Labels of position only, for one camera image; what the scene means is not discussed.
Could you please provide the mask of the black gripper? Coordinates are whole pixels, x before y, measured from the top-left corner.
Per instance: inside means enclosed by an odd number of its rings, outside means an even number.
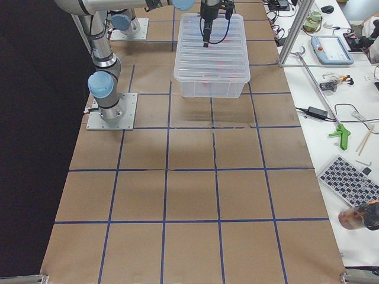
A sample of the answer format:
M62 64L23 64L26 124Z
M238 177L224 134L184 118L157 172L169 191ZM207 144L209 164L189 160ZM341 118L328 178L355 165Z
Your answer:
M203 25L203 47L207 48L212 32L212 20L218 17L220 10L225 11L225 19L232 17L235 9L235 3L227 0L201 0L200 17L204 19Z

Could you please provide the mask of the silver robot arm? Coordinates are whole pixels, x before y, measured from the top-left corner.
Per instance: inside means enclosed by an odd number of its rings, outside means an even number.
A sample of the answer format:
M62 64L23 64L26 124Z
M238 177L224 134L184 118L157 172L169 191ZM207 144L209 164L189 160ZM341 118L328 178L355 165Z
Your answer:
M113 27L123 34L131 35L140 30L134 9L110 10Z
M103 121L116 122L125 114L127 107L117 92L121 73L121 60L113 53L106 36L105 12L111 14L111 23L116 29L133 33L139 28L134 10L144 8L150 12L172 5L187 11L194 1L56 1L56 5L79 18L83 33L90 47L90 55L96 72L88 78L88 88L98 104L99 116Z

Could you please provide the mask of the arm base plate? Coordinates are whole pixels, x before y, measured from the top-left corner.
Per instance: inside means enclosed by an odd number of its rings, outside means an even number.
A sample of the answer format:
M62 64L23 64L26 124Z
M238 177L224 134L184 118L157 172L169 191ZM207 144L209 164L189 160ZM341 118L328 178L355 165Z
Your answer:
M86 129L89 131L132 131L134 128L138 93L118 93L118 104L109 109L100 108L93 99Z
M113 28L111 41L146 41L149 26L148 18L134 19L127 30Z

